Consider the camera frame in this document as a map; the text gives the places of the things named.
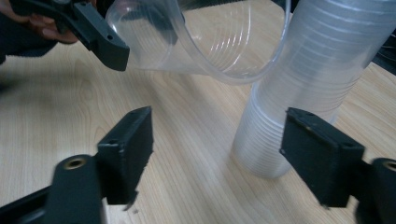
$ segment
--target human hand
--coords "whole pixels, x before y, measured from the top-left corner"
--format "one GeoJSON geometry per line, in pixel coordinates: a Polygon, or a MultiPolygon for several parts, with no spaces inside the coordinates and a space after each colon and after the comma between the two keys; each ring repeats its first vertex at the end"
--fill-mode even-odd
{"type": "MultiPolygon", "coordinates": [[[[90,2],[92,2],[94,6],[96,5],[96,0],[91,0],[90,2]]],[[[22,17],[15,14],[12,11],[9,0],[0,0],[0,13],[3,13],[15,22],[24,25],[37,35],[40,35],[46,39],[58,40],[63,43],[75,43],[78,41],[78,39],[70,31],[66,31],[64,34],[59,33],[56,28],[55,20],[51,18],[36,14],[32,14],[31,16],[27,17],[22,17]]]]}

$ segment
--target clear plastic cup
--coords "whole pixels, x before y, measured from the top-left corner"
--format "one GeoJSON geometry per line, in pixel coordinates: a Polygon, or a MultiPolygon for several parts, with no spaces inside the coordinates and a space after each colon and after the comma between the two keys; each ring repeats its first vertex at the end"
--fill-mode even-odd
{"type": "Polygon", "coordinates": [[[279,150],[288,107],[335,122],[395,27],[396,0],[300,0],[276,64],[253,84],[233,141],[238,160],[263,177],[286,173],[290,165],[279,150]]]}
{"type": "Polygon", "coordinates": [[[260,79],[289,24],[271,0],[116,0],[106,21],[131,48],[134,68],[210,75],[229,84],[260,79]]]}

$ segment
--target wooden table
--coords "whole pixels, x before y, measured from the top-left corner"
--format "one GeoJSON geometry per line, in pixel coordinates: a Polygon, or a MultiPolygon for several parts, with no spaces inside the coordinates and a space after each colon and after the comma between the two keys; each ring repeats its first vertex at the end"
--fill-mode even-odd
{"type": "MultiPolygon", "coordinates": [[[[262,179],[231,154],[250,86],[211,77],[107,69],[79,43],[0,66],[0,206],[50,184],[54,166],[96,143],[127,112],[153,109],[154,153],[127,212],[109,223],[354,223],[356,201],[322,208],[291,170],[262,179]]],[[[396,77],[370,64],[336,126],[367,147],[365,160],[396,159],[396,77]]]]}

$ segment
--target light wooden tabletop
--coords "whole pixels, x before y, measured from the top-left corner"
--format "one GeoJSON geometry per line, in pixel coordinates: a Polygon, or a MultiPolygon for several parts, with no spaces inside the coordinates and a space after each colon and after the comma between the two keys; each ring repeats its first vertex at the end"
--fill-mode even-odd
{"type": "MultiPolygon", "coordinates": [[[[107,208],[109,223],[354,223],[356,201],[322,208],[290,170],[262,179],[231,154],[250,86],[211,77],[115,72],[81,44],[0,66],[0,206],[50,184],[54,166],[96,152],[129,111],[151,105],[154,153],[133,207],[107,208]]],[[[396,76],[370,64],[336,127],[367,147],[365,160],[396,159],[396,76]]]]}

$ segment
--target transparent cup rim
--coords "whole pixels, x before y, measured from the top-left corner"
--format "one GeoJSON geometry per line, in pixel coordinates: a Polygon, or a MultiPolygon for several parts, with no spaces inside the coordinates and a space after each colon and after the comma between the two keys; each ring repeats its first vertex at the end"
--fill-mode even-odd
{"type": "Polygon", "coordinates": [[[270,71],[273,65],[276,63],[279,55],[282,52],[282,49],[285,45],[286,35],[289,29],[290,23],[290,0],[285,1],[285,16],[283,21],[283,30],[280,36],[279,42],[275,47],[275,50],[271,56],[270,61],[265,64],[262,69],[260,69],[256,74],[249,77],[231,77],[224,72],[221,72],[217,67],[215,67],[199,50],[194,41],[192,40],[187,27],[185,26],[182,12],[179,8],[177,0],[167,0],[166,7],[169,13],[170,20],[172,25],[175,27],[175,31],[178,35],[178,39],[182,44],[183,48],[187,51],[190,57],[197,62],[200,67],[210,74],[210,76],[231,85],[244,85],[253,83],[270,71]]]}

